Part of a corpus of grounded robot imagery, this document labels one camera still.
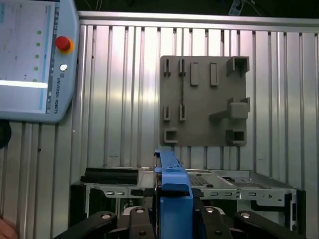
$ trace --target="rectangular cutout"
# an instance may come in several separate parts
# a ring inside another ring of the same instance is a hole
[[[169,106],[164,107],[164,121],[170,121],[170,108]]]
[[[199,81],[199,63],[192,62],[190,64],[190,85],[198,86]]]
[[[179,121],[186,120],[185,105],[179,105]]]
[[[177,141],[177,128],[166,128],[164,130],[164,142],[165,143],[178,143]]]
[[[217,74],[217,64],[210,63],[210,85],[218,86],[218,74]]]
[[[170,61],[166,59],[164,61],[164,76],[170,76]]]
[[[185,76],[186,75],[186,67],[185,67],[185,60],[184,59],[180,59],[179,60],[179,76]]]

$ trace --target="black plastic part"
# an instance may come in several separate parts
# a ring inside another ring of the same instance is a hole
[[[11,139],[11,127],[8,120],[0,119],[0,149],[7,146]]]
[[[138,175],[137,169],[87,168],[81,182],[137,185]]]
[[[144,195],[144,190],[142,189],[132,189],[131,196],[142,197]]]
[[[199,188],[192,188],[193,198],[202,198],[204,197],[203,192]]]
[[[130,212],[130,239],[155,239],[155,232],[146,208],[134,208]]]
[[[54,239],[89,239],[103,235],[117,226],[118,217],[110,212],[98,212],[69,228]]]
[[[89,216],[100,211],[115,213],[115,203],[116,200],[107,198],[102,190],[92,188],[90,190]]]
[[[145,188],[144,197],[152,197],[152,196],[154,196],[154,188]]]
[[[217,209],[213,209],[213,212],[211,213],[206,209],[201,209],[199,217],[203,223],[205,238],[233,238],[229,227],[224,224],[223,218]]]
[[[292,232],[288,228],[270,221],[256,213],[240,211],[234,217],[234,226],[249,234],[249,238],[270,238],[270,239],[305,239],[304,236]]]
[[[306,236],[306,192],[297,190],[297,232]]]
[[[69,228],[86,219],[85,186],[77,183],[70,186]]]
[[[259,206],[256,201],[251,201],[251,209],[256,212],[283,212],[285,215],[285,227],[290,228],[290,202],[292,200],[291,193],[285,194],[285,205],[283,207],[277,206]]]

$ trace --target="corrugated metal wall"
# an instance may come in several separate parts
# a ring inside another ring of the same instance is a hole
[[[82,21],[67,116],[56,126],[11,123],[11,142],[0,150],[0,212],[20,238],[48,239],[67,229],[69,184],[87,166],[152,166],[153,151],[163,149],[163,55],[250,57],[247,145],[172,149],[188,168],[255,170],[305,189],[307,236],[318,238],[318,36],[308,25],[277,32],[264,24],[258,31],[255,18],[251,27],[247,22],[232,30]]]

